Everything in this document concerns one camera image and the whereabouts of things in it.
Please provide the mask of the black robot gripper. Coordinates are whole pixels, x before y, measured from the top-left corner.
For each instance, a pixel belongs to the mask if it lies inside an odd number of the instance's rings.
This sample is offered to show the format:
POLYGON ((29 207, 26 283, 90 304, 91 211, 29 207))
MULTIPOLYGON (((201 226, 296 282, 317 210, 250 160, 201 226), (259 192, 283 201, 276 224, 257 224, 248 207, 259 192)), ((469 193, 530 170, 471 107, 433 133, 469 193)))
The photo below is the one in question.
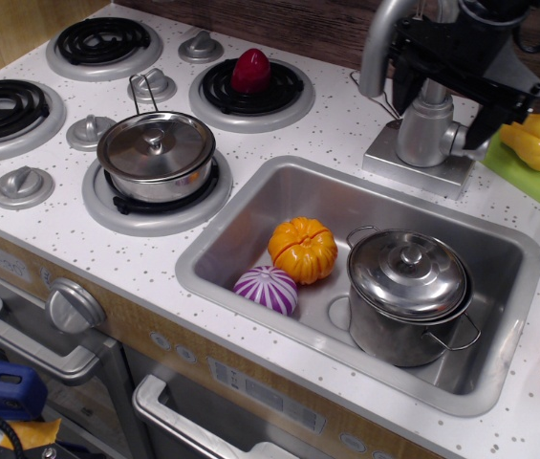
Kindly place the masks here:
POLYGON ((433 80, 482 105, 464 137, 478 149, 504 124, 522 123, 540 99, 540 78, 515 53, 540 52, 520 39, 521 24, 540 1, 458 1, 448 22, 404 17, 394 26, 392 105, 399 115, 433 80))

